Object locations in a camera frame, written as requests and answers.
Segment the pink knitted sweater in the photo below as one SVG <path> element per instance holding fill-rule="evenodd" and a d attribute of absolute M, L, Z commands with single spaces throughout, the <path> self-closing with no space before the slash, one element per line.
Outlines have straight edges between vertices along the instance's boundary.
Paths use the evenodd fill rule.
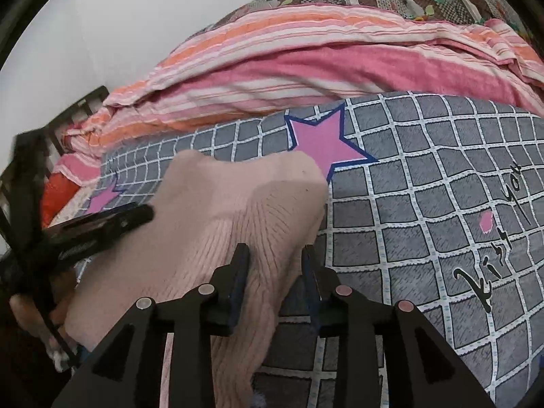
<path fill-rule="evenodd" d="M 251 381 L 277 327 L 281 304 L 300 274 L 301 252 L 316 237 L 328 187 L 300 151 L 242 162 L 194 150 L 178 153 L 151 199 L 154 218 L 88 265 L 66 315 L 68 335 L 95 348 L 137 299 L 178 299 L 251 252 L 242 315 L 227 338 L 211 341 L 216 404 L 247 407 Z"/>

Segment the red pillow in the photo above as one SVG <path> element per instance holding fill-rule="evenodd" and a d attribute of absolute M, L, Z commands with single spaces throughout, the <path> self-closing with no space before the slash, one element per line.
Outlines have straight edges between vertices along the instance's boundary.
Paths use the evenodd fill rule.
<path fill-rule="evenodd" d="M 80 190 L 80 186 L 72 182 L 60 172 L 53 173 L 45 183 L 40 203 L 41 227 L 50 225 L 58 213 Z"/>

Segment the dark wooden headboard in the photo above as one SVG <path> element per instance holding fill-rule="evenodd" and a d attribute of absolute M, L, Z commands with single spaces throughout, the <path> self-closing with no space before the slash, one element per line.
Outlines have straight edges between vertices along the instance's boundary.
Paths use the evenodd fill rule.
<path fill-rule="evenodd" d="M 53 167 L 60 157 L 70 150 L 63 144 L 62 133 L 74 122 L 81 122 L 94 114 L 109 96 L 110 91 L 105 86 L 99 86 L 80 100 L 64 109 L 47 123 L 44 129 L 45 142 L 48 146 L 45 160 L 44 181 L 48 182 L 53 173 Z M 1 252 L 9 248 L 10 237 L 9 208 L 11 199 L 11 179 L 13 164 L 10 163 L 1 174 Z"/>

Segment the grey checked star blanket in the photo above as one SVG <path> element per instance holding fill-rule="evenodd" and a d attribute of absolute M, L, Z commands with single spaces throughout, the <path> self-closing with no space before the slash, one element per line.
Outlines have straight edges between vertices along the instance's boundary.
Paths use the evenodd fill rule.
<path fill-rule="evenodd" d="M 499 407 L 543 369 L 543 120 L 510 105 L 393 92 L 288 109 L 106 153 L 89 205 L 151 202 L 171 160 L 300 151 L 328 196 L 314 246 L 368 299 L 413 302 Z M 336 339 L 310 325 L 301 272 L 285 296 L 250 405 L 329 407 Z"/>

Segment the pink striped quilt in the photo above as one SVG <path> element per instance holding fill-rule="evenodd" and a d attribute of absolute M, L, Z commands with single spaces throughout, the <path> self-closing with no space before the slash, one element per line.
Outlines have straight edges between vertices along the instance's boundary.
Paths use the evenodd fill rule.
<path fill-rule="evenodd" d="M 543 112 L 543 62 L 504 22 L 411 21 L 366 6 L 287 5 L 180 44 L 63 134 L 55 170 L 79 186 L 131 138 L 389 91 L 469 96 Z"/>

